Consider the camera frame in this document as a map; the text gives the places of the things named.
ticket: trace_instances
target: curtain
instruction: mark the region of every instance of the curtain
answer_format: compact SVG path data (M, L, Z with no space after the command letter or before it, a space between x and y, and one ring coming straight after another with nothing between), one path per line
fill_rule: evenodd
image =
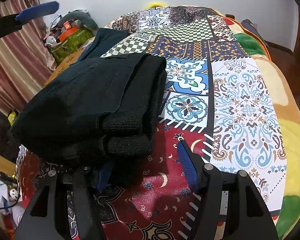
M40 4L39 0L0 2L0 17ZM37 18L0 39L0 111L21 111L39 92L57 64L44 46L45 24Z

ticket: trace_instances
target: bedspread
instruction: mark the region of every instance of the bedspread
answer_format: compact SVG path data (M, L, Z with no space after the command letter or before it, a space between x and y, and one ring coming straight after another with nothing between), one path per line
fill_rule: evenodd
M198 196L189 190L177 156L181 138L221 171L246 170L279 236L286 235L300 217L300 113L264 44L234 20L196 6L130 13L106 27L132 35L102 57L159 55L167 59L168 76L154 150L140 169L142 183L108 186L95 199L107 238L183 236L186 213ZM49 170L63 169L24 148L18 163L25 205ZM226 204L223 192L216 239L223 234ZM71 192L68 205L72 237L78 239Z

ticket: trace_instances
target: brown floor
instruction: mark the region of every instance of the brown floor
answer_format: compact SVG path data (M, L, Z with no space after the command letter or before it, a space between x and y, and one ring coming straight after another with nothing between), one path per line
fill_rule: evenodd
M300 64L287 52L268 47L271 59L285 76L300 109Z

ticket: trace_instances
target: silver screw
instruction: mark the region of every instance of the silver screw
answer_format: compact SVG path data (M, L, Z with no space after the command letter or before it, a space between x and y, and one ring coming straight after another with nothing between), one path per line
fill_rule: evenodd
M246 171L239 171L239 175L242 177L247 176L247 172Z
M56 172L55 170L51 170L51 171L48 172L48 175L49 175L50 177L53 177L53 176L56 175L56 174L57 174L57 172Z
M211 171L213 169L213 165L210 164L210 163L207 163L204 165L205 169L208 170L208 171Z

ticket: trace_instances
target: folded black clothing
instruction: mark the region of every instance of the folded black clothing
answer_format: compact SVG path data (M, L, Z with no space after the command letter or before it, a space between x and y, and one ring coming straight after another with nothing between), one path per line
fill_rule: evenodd
M40 157L71 166L149 154L165 66L163 57L144 53L72 64L27 104L11 131Z
M94 41L79 56L77 62L86 58L101 57L114 45L128 37L130 33L127 30L118 31L107 28L100 28L94 38Z

